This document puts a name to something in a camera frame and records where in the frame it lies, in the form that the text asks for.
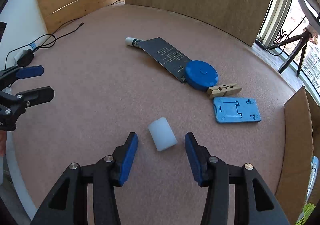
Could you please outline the dark grey card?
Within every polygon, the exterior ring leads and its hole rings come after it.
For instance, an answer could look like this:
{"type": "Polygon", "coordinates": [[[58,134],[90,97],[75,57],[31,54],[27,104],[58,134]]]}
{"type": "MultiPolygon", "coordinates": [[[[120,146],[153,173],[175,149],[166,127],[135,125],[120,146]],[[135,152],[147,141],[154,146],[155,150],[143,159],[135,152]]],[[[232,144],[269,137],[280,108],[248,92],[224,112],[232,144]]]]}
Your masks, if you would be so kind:
{"type": "Polygon", "coordinates": [[[191,59],[170,43],[157,37],[146,41],[134,39],[132,45],[144,50],[181,83],[186,83],[184,69],[191,59]]]}

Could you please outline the brown cardboard box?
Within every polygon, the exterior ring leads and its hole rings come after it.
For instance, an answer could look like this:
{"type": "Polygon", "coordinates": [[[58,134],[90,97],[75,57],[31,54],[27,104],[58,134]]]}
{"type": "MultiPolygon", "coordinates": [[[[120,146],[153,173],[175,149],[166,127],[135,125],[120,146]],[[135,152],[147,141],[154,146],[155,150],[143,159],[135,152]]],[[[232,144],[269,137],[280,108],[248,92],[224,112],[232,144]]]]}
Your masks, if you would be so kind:
{"type": "Polygon", "coordinates": [[[306,202],[313,156],[319,157],[319,105],[301,87],[284,104],[285,150],[276,199],[290,224],[306,202]]]}

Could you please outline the black power adapter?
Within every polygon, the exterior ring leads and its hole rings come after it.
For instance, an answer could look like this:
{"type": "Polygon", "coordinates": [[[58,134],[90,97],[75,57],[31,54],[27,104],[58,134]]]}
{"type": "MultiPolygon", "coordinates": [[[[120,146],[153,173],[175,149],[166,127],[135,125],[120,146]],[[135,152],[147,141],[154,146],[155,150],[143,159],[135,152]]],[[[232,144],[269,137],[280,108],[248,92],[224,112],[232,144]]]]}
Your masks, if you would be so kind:
{"type": "Polygon", "coordinates": [[[28,50],[28,52],[17,61],[17,65],[19,67],[26,67],[32,62],[34,57],[34,52],[32,50],[28,50]]]}

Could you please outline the blue plastic phone stand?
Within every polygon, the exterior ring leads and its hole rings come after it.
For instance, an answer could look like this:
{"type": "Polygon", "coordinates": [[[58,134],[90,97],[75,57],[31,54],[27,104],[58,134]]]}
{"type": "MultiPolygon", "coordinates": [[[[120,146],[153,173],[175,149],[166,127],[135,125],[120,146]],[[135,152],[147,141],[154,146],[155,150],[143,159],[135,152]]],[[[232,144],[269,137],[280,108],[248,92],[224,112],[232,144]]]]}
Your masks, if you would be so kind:
{"type": "Polygon", "coordinates": [[[213,109],[219,124],[261,121],[257,102],[253,98],[216,97],[213,99],[213,109]]]}

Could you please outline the white sunscreen bottle blue cap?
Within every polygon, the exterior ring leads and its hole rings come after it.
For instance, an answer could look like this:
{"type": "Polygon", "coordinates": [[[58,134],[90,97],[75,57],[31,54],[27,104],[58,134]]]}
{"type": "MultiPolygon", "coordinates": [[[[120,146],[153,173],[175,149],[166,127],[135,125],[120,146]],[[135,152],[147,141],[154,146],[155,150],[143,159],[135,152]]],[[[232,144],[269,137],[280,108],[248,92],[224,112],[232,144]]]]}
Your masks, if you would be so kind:
{"type": "Polygon", "coordinates": [[[308,200],[311,196],[313,187],[315,185],[315,182],[317,179],[317,174],[318,174],[318,167],[319,167],[319,159],[316,156],[313,156],[312,161],[311,161],[311,172],[310,172],[310,178],[309,178],[309,183],[308,183],[306,202],[308,202],[308,200]]]}

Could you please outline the white plastic cylinder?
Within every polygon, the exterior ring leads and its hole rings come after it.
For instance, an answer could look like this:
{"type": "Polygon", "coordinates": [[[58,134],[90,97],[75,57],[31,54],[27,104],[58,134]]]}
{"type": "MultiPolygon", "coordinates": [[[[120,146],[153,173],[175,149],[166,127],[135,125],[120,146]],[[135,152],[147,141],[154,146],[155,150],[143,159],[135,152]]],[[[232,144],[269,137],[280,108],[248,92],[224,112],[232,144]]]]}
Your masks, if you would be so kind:
{"type": "Polygon", "coordinates": [[[177,139],[165,117],[161,117],[148,126],[149,133],[158,152],[177,144],[177,139]]]}

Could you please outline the blue round tape measure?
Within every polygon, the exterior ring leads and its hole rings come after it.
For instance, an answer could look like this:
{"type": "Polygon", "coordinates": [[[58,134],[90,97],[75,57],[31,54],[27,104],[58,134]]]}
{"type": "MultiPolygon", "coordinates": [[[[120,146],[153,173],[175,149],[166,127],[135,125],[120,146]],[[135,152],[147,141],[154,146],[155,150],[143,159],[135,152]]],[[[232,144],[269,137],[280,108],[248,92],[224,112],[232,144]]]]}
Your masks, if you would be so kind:
{"type": "Polygon", "coordinates": [[[191,87],[204,92],[219,81],[218,73],[214,67],[200,60],[189,61],[185,66],[184,76],[191,87]]]}

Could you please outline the black tripod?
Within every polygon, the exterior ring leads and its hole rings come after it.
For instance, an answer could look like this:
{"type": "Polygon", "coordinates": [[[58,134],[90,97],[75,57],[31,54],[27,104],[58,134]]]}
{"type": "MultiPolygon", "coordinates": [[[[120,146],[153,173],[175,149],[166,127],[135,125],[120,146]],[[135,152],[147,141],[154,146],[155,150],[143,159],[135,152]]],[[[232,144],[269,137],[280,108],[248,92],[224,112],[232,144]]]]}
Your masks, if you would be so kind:
{"type": "Polygon", "coordinates": [[[278,69],[278,72],[280,74],[282,74],[283,71],[285,69],[287,69],[288,66],[294,61],[296,56],[299,53],[301,53],[300,61],[299,61],[299,64],[298,64],[298,69],[297,69],[297,72],[296,72],[296,76],[299,77],[300,72],[302,70],[303,62],[304,62],[305,55],[306,55],[306,48],[307,48],[307,44],[309,42],[309,39],[311,37],[311,33],[310,33],[310,31],[305,30],[300,35],[295,35],[293,37],[288,37],[287,32],[283,31],[283,29],[280,29],[280,31],[278,32],[278,35],[279,36],[274,40],[273,44],[268,46],[268,47],[266,47],[266,50],[273,56],[279,56],[280,54],[282,54],[285,51],[285,47],[286,47],[287,44],[291,44],[293,42],[298,41],[298,44],[295,46],[295,48],[293,49],[291,54],[287,57],[287,59],[283,62],[283,64],[278,69]],[[276,49],[276,48],[280,48],[281,46],[284,47],[281,53],[274,54],[274,53],[270,52],[271,50],[276,49]]]}

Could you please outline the wooden clothespin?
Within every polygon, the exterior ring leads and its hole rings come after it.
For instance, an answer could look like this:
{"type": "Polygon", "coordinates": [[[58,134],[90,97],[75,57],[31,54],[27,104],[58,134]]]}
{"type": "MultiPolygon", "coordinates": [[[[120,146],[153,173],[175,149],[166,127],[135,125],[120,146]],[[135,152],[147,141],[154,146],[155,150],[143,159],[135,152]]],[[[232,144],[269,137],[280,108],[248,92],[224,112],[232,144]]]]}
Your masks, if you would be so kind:
{"type": "Polygon", "coordinates": [[[207,94],[209,95],[210,99],[213,99],[216,97],[235,95],[239,93],[241,90],[242,87],[240,87],[237,83],[232,83],[227,85],[217,85],[209,87],[207,89],[207,94]]]}

